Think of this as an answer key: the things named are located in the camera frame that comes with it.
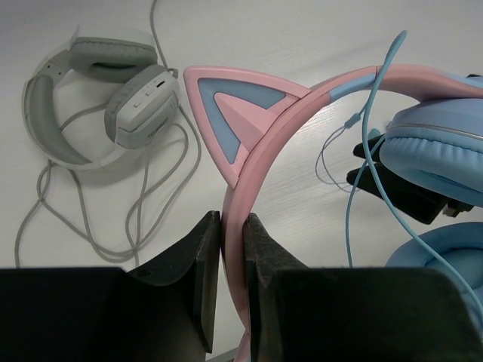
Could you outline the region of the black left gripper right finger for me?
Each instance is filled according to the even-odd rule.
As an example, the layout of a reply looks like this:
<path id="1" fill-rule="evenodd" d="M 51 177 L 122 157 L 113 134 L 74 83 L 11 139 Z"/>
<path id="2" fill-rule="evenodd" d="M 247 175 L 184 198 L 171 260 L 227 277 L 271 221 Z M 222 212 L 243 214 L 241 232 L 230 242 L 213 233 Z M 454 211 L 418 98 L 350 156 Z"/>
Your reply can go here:
<path id="1" fill-rule="evenodd" d="M 254 361 L 480 361 L 457 288 L 429 268 L 309 268 L 243 227 Z"/>

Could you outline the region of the pink blue cat-ear headphones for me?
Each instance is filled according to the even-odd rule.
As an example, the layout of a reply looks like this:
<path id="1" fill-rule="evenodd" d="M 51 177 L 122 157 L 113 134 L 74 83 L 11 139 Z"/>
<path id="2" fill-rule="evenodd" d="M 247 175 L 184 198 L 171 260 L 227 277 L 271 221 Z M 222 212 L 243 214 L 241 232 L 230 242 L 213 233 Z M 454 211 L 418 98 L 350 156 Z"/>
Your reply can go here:
<path id="1" fill-rule="evenodd" d="M 221 220 L 221 253 L 232 301 L 245 328 L 235 361 L 248 358 L 253 344 L 249 322 L 248 287 L 242 257 L 242 224 L 256 203 L 262 184 L 283 148 L 312 118 L 335 115 L 339 100 L 371 88 L 382 66 L 369 66 L 336 75 L 312 87 L 268 75 L 220 66 L 190 66 L 183 79 L 195 122 L 207 150 L 227 182 Z M 427 66 L 395 65 L 383 80 L 382 90 L 414 100 L 435 100 L 436 96 L 476 96 L 482 99 L 482 86 L 457 85 L 450 75 Z M 324 126 L 325 143 L 314 163 L 319 182 L 346 189 L 343 166 L 349 166 L 349 140 L 343 136 L 362 115 L 335 128 Z"/>

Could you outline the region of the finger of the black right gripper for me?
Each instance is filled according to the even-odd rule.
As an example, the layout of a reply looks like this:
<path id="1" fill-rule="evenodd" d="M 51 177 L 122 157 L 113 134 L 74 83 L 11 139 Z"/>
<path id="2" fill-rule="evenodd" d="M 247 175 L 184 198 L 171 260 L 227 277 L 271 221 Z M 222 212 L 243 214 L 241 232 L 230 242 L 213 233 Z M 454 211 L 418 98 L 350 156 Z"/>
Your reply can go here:
<path id="1" fill-rule="evenodd" d="M 382 186 L 399 211 L 421 223 L 432 223 L 448 202 L 448 198 L 431 190 L 424 189 L 394 174 L 386 167 L 376 167 Z M 355 184 L 358 169 L 351 170 L 346 175 L 350 185 Z M 364 167 L 357 189 L 383 199 L 369 167 Z"/>
<path id="2" fill-rule="evenodd" d="M 385 141 L 385 134 L 368 139 L 368 148 L 374 163 L 380 163 L 380 148 Z M 357 144 L 352 150 L 352 154 L 361 159 L 366 159 L 363 143 Z"/>

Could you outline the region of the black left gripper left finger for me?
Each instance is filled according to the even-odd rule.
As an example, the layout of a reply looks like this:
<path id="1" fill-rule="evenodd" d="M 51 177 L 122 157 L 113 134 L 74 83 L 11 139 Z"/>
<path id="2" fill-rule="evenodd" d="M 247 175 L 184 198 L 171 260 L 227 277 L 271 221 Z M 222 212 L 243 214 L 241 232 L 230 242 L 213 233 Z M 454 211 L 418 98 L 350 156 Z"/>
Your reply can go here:
<path id="1" fill-rule="evenodd" d="M 1 271 L 3 361 L 203 361 L 211 353 L 220 214 L 139 267 Z"/>

